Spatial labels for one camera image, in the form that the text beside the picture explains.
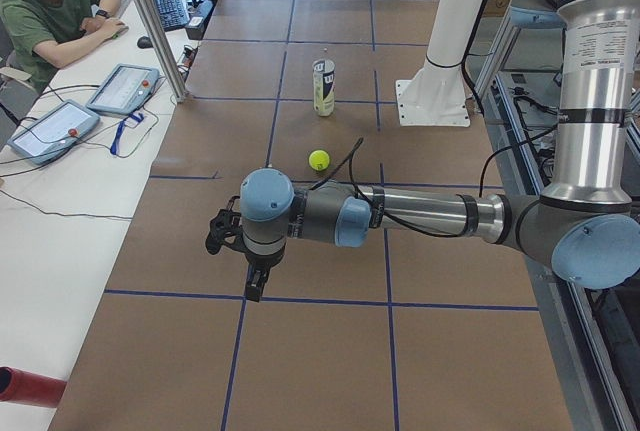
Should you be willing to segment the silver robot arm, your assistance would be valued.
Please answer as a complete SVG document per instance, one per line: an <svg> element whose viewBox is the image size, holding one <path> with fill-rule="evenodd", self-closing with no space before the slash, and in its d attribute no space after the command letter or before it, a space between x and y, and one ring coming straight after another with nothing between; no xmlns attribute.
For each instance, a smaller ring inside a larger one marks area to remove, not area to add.
<svg viewBox="0 0 640 431"><path fill-rule="evenodd" d="M478 236L516 249L590 289L639 269L639 226L620 185L639 0L515 0L526 19L564 22L554 171L539 196L442 195L323 181L295 187L273 168L249 174L232 216L249 263L245 295L262 297L290 238L358 247L374 228L437 238Z"/></svg>

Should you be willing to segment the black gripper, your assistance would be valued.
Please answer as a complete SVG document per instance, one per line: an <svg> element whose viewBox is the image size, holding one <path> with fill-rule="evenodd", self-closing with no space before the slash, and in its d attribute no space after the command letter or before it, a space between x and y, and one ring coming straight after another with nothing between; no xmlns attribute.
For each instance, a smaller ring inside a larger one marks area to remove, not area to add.
<svg viewBox="0 0 640 431"><path fill-rule="evenodd" d="M267 274L282 261L283 256L283 252L269 255L245 254L245 258L249 263L248 277L245 283L245 298L248 301L261 301L264 287L267 283Z"/></svg>

